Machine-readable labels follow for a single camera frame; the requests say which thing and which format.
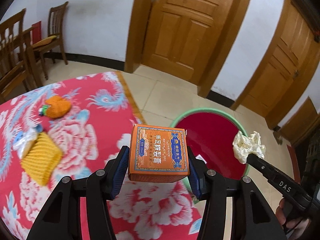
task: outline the yellow knitted hat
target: yellow knitted hat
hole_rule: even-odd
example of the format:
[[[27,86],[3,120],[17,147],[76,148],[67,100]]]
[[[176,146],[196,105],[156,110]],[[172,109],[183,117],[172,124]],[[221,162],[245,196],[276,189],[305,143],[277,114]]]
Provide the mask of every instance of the yellow knitted hat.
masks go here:
[[[35,182],[45,186],[61,157],[61,150],[45,132],[41,132],[33,147],[21,160],[21,167]]]

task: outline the blue label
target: blue label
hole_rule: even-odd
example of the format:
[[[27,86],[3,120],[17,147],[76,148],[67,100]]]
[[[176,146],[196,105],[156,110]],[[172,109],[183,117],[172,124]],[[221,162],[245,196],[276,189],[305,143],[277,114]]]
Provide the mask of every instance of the blue label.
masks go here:
[[[171,157],[174,168],[182,168],[182,152],[178,133],[171,133]]]
[[[139,155],[142,157],[144,155],[144,139],[142,138],[139,143]]]

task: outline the tile floor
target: tile floor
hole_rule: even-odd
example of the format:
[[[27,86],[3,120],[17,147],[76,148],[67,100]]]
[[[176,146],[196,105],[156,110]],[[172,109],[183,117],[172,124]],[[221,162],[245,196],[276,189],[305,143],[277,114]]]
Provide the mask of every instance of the tile floor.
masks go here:
[[[44,80],[42,75],[45,85],[82,75],[113,71],[101,66],[72,61],[69,61],[68,65],[60,60],[56,60],[56,64],[52,64],[52,61],[48,59],[46,59],[46,62],[49,68],[49,80]],[[291,159],[286,146],[290,143],[284,139],[283,144],[278,145],[263,117],[243,106],[239,106],[236,111],[232,111],[215,102],[201,98],[197,95],[196,85],[152,68],[140,66],[134,74],[123,72],[123,76],[148,124],[170,126],[176,117],[192,108],[211,107],[220,109],[234,116],[248,134],[254,130],[259,132],[262,143],[267,148],[265,160],[293,178]],[[172,90],[175,91],[174,97],[170,97]],[[13,91],[10,98],[22,93],[25,93],[23,86]],[[273,211],[275,211],[282,198],[280,193],[271,187],[267,180],[254,168],[250,169],[248,175],[254,180]],[[204,205],[204,201],[196,204],[201,214],[203,214]],[[231,214],[232,199],[228,198],[225,239],[230,237],[231,228],[228,225],[231,224]]]

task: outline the door handle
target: door handle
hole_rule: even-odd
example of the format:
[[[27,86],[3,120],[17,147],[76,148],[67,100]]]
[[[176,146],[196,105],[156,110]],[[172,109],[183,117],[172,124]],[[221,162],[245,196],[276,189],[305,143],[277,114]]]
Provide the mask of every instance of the door handle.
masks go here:
[[[296,69],[294,71],[293,78],[296,78],[297,76],[299,76],[299,70]]]

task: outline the orange box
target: orange box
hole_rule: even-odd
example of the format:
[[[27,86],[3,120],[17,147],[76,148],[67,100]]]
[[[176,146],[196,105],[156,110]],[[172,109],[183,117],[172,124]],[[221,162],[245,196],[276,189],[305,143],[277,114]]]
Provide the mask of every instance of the orange box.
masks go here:
[[[134,125],[128,168],[130,180],[175,182],[189,174],[184,129]]]

